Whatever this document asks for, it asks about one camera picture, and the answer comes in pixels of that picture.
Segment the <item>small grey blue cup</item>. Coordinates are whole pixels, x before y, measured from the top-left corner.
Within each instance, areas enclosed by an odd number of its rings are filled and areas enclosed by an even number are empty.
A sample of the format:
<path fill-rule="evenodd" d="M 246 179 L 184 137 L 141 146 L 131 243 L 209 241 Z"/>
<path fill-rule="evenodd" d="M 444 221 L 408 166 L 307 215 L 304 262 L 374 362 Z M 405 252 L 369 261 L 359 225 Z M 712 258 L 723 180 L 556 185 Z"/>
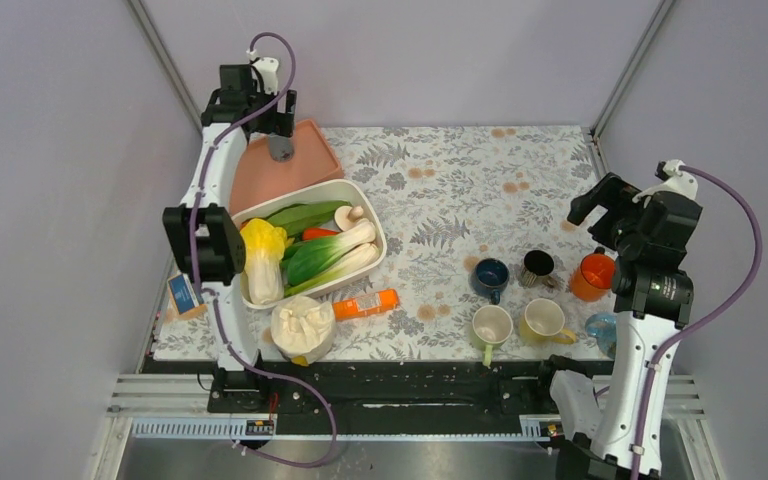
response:
<path fill-rule="evenodd" d="M 267 138 L 267 146 L 270 157 L 273 161 L 278 163 L 290 161 L 295 153 L 295 147 L 291 137 L 269 135 Z"/>

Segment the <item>orange mug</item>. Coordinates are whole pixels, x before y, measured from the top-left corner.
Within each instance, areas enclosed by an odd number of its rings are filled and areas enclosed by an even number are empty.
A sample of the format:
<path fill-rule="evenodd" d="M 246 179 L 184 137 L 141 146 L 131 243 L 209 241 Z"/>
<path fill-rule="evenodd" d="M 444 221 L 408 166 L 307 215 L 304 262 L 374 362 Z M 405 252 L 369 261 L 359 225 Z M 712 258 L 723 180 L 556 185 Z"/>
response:
<path fill-rule="evenodd" d="M 595 302 L 611 291 L 615 261 L 604 247 L 585 255 L 569 280 L 572 294 L 581 301 Z"/>

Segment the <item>dark brown mug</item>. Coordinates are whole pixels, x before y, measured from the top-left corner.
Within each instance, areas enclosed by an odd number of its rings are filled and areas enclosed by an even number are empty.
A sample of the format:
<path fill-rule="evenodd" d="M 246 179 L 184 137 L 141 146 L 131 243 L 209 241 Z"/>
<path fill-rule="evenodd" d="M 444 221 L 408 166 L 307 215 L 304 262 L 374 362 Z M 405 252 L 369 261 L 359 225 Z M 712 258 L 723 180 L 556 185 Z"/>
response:
<path fill-rule="evenodd" d="M 555 289 L 559 286 L 559 282 L 553 276 L 554 269 L 555 261 L 549 253 L 543 250 L 531 250 L 522 259 L 519 284 L 523 288 L 540 284 Z"/>

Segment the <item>light blue big mug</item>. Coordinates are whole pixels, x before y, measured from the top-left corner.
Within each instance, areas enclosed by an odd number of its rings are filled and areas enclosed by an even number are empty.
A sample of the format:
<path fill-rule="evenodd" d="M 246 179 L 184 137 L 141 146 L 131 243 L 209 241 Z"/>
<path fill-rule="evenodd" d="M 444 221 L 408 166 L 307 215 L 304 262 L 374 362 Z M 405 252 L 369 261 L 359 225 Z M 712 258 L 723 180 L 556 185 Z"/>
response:
<path fill-rule="evenodd" d="M 596 313 L 585 322 L 586 333 L 596 340 L 600 352 L 614 360 L 617 347 L 617 316 L 613 313 Z"/>

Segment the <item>navy round cup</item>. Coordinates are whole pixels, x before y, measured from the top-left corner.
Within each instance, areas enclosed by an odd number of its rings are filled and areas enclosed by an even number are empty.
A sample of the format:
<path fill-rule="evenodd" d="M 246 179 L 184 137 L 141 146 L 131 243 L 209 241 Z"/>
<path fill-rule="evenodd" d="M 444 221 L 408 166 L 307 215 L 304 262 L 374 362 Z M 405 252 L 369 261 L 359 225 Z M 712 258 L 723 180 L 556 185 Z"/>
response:
<path fill-rule="evenodd" d="M 492 305 L 499 305 L 509 280 L 510 271 L 502 261 L 485 258 L 473 267 L 469 284 L 477 295 L 488 299 Z"/>

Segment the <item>yellow cup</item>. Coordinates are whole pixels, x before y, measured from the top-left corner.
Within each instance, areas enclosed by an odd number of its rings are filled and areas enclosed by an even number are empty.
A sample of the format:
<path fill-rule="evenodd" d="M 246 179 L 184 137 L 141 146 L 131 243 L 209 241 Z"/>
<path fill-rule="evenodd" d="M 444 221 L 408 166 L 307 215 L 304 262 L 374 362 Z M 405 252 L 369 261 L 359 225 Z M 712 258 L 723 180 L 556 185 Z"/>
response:
<path fill-rule="evenodd" d="M 577 341 L 575 333 L 566 327 L 566 316 L 561 307 L 545 298 L 534 299 L 526 305 L 519 333 L 527 345 L 548 342 L 571 345 Z"/>

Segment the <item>light green mug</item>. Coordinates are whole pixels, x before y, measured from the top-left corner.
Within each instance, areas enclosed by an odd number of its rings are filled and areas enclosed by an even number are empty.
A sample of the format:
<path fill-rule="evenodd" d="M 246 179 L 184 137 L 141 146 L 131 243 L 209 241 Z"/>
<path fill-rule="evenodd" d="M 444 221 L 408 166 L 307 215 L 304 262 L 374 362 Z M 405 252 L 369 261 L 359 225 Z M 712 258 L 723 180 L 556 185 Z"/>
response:
<path fill-rule="evenodd" d="M 469 338 L 472 345 L 481 353 L 481 363 L 489 368 L 493 353 L 513 334 L 514 323 L 510 314 L 496 305 L 478 308 L 472 317 Z"/>

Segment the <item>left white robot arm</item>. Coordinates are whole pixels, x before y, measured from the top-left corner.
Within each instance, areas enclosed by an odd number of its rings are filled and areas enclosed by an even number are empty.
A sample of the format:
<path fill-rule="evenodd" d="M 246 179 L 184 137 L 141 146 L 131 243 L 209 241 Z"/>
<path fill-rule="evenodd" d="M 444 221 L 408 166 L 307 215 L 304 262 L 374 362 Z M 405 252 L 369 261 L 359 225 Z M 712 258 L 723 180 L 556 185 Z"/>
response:
<path fill-rule="evenodd" d="M 176 312 L 204 314 L 216 339 L 211 394 L 232 395 L 248 411 L 269 401 L 260 352 L 240 296 L 245 243 L 228 211 L 233 176 L 253 133 L 290 138 L 296 94 L 277 89 L 273 58 L 223 65 L 219 87 L 200 116 L 203 145 L 179 205 L 162 213 L 177 274 L 167 282 Z"/>

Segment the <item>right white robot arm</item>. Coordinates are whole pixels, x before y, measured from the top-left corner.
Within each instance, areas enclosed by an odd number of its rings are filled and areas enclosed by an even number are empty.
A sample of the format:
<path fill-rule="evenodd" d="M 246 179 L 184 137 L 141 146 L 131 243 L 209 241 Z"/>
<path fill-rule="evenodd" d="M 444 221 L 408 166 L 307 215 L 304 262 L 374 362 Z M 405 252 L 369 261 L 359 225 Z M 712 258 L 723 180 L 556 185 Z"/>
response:
<path fill-rule="evenodd" d="M 563 429 L 558 479 L 658 479 L 660 425 L 675 337 L 690 320 L 694 286 L 681 269 L 701 217 L 697 180 L 678 167 L 661 184 L 640 190 L 614 173 L 574 198 L 568 222 L 579 225 L 597 207 L 588 231 L 617 254 L 616 352 L 605 405 L 577 361 L 553 355 L 551 374 L 533 386 L 543 410 L 559 411 Z"/>

